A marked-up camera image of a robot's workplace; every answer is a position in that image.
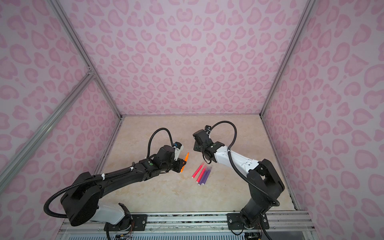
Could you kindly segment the orange highlighter pen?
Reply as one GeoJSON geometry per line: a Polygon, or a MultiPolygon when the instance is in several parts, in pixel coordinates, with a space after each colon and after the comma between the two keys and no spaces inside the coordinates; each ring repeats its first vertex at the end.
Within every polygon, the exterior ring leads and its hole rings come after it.
{"type": "Polygon", "coordinates": [[[184,161],[182,162],[183,165],[182,165],[182,168],[181,168],[181,172],[180,172],[180,173],[182,173],[182,172],[184,171],[185,165],[187,164],[187,161],[188,161],[188,159],[189,159],[189,155],[190,155],[190,153],[187,153],[187,155],[186,155],[184,161]]]}

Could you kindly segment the pink highlighter pen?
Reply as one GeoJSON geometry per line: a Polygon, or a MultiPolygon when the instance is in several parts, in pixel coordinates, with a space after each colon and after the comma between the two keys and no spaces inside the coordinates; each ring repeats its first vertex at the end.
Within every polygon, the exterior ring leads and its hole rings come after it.
{"type": "Polygon", "coordinates": [[[198,183],[199,185],[200,185],[201,182],[202,182],[203,176],[205,175],[205,171],[206,171],[206,167],[203,167],[203,168],[202,168],[202,171],[200,172],[200,175],[199,175],[199,177],[198,177],[198,179],[197,179],[197,183],[198,183]]]}
{"type": "Polygon", "coordinates": [[[200,164],[200,166],[196,169],[196,171],[192,175],[192,178],[195,178],[197,176],[197,174],[200,172],[200,170],[203,168],[204,165],[205,164],[200,164]]]}

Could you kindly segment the purple highlighter pen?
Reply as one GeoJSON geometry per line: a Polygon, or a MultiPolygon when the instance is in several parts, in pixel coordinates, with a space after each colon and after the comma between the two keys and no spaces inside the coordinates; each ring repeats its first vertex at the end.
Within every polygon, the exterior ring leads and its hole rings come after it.
{"type": "Polygon", "coordinates": [[[205,168],[203,171],[202,171],[202,175],[198,181],[198,184],[199,185],[204,185],[205,184],[205,181],[206,181],[206,178],[208,176],[208,173],[209,173],[209,168],[205,168]]]}
{"type": "Polygon", "coordinates": [[[202,182],[201,182],[201,185],[204,185],[206,183],[207,178],[208,178],[208,176],[211,173],[211,170],[212,170],[212,168],[210,168],[210,167],[206,169],[205,175],[203,176],[203,179],[202,179],[202,182]]]}

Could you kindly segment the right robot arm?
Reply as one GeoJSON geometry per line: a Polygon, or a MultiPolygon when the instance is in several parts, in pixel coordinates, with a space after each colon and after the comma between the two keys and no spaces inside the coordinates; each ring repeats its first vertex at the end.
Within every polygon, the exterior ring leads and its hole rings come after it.
{"type": "Polygon", "coordinates": [[[209,161],[232,168],[249,185],[251,199],[240,211],[240,220],[247,229],[254,228],[272,207],[280,205],[278,197],[285,186],[272,162],[252,160],[231,150],[221,142],[213,142],[208,131],[193,134],[194,151],[209,161]]]}

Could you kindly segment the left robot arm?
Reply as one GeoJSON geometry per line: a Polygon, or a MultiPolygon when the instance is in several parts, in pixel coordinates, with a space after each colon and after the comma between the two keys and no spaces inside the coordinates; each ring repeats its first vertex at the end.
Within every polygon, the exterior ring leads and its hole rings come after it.
{"type": "Polygon", "coordinates": [[[179,158],[179,147],[164,145],[151,155],[130,167],[110,173],[80,174],[72,185],[58,191],[44,203],[45,214],[68,219],[73,227],[86,222],[107,222],[118,225],[129,215],[128,209],[102,206],[100,199],[128,185],[150,180],[170,171],[181,173],[186,161],[179,158]]]}

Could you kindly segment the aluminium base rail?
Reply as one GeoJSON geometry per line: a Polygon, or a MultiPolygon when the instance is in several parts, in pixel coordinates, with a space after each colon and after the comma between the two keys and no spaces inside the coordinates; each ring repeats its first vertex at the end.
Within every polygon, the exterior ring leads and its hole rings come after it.
{"type": "Polygon", "coordinates": [[[132,230],[105,232],[103,223],[72,227],[64,221],[58,240],[318,240],[306,211],[269,211],[253,229],[243,227],[238,212],[134,214],[132,230]]]}

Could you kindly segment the aluminium frame strut left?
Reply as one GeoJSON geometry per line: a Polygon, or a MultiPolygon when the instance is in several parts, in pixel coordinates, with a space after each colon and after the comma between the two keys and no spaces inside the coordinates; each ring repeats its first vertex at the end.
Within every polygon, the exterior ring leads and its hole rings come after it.
{"type": "Polygon", "coordinates": [[[89,71],[77,84],[63,101],[55,108],[53,113],[42,123],[34,132],[32,137],[20,148],[11,158],[1,172],[1,193],[8,187],[12,180],[18,175],[30,157],[41,146],[51,131],[57,126],[63,116],[68,112],[72,105],[94,79],[95,72],[89,71]]]}

